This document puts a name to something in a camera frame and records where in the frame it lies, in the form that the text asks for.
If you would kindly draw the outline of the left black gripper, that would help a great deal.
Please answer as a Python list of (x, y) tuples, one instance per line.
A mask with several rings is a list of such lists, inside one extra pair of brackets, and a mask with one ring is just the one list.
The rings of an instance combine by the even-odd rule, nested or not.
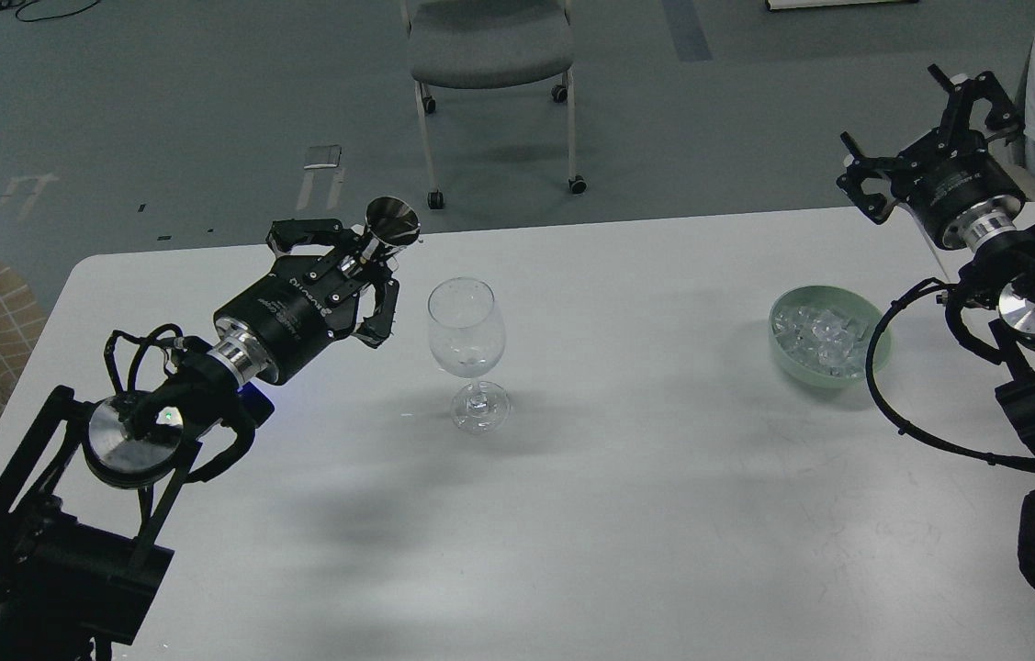
[[(371, 269), (359, 256), (359, 235), (336, 218), (278, 220), (265, 237), (274, 253), (269, 274), (216, 310), (219, 342), (212, 359), (237, 386), (261, 379), (283, 385), (325, 348), (354, 336), (377, 350), (390, 338), (400, 281), (387, 266)], [(283, 261), (299, 246), (332, 248), (337, 261)], [(373, 288), (373, 313), (357, 321), (359, 301)]]

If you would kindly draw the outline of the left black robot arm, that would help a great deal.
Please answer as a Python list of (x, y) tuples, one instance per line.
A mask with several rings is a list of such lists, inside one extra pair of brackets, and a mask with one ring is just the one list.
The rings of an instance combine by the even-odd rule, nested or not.
[[(361, 230), (279, 220), (266, 235), (270, 271), (216, 310), (214, 342), (175, 325), (130, 336), (122, 375), (115, 330), (110, 397), (50, 392), (0, 476), (0, 660), (109, 660), (134, 643), (172, 564), (157, 539), (178, 494), (235, 465), (274, 413), (257, 382), (283, 385), (349, 336), (385, 342), (400, 295), (390, 261), (420, 234), (410, 210), (371, 209)], [(77, 455), (138, 494), (134, 535), (64, 513), (56, 487)]]

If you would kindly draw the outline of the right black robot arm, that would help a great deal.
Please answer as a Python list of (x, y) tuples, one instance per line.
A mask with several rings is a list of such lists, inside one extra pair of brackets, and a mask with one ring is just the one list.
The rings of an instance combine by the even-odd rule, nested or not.
[[(869, 156), (852, 136), (837, 186), (873, 223), (882, 226), (904, 207), (933, 246), (962, 248), (972, 260), (955, 282), (926, 279), (891, 302), (875, 323), (864, 377), (874, 405), (903, 435), (941, 451), (1035, 474), (1035, 223), (1016, 226), (1028, 197), (990, 154), (992, 142), (1022, 137), (1024, 116), (990, 72), (931, 78), (946, 93), (939, 124), (894, 156)], [(955, 342), (1008, 369), (995, 397), (1028, 456), (976, 452), (921, 430), (883, 397), (875, 381), (875, 353), (887, 327), (908, 306), (937, 296)]]

